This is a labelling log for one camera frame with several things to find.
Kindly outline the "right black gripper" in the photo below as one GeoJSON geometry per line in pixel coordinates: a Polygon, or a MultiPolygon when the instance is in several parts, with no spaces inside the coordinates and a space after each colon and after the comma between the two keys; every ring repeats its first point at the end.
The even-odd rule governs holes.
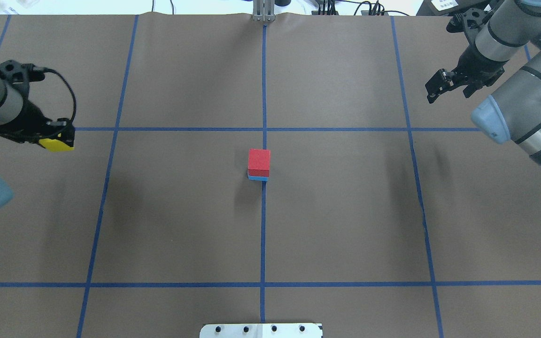
{"type": "Polygon", "coordinates": [[[464,85],[463,94],[470,98],[484,86],[492,86],[504,73],[505,61],[494,61],[469,45],[460,56],[454,71],[439,69],[425,84],[427,101],[433,104],[440,95],[464,85]]]}

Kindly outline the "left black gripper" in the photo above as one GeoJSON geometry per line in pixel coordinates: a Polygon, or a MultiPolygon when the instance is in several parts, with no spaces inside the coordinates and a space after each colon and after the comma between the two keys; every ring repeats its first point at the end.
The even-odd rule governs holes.
{"type": "Polygon", "coordinates": [[[39,139],[51,138],[74,145],[75,128],[68,118],[46,118],[39,107],[24,99],[19,115],[0,126],[0,137],[19,144],[36,144],[39,139]]]}

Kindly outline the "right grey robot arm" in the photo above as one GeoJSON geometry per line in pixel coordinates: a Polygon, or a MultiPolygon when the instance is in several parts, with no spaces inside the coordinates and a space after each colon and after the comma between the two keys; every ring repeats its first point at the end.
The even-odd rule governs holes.
{"type": "Polygon", "coordinates": [[[494,142],[513,141],[541,167],[541,0],[502,0],[490,11],[471,7],[454,15],[447,30],[463,32],[468,47],[453,70],[440,69],[425,84],[429,103],[460,86],[469,98],[494,85],[526,45],[539,50],[474,109],[471,120],[494,142]]]}

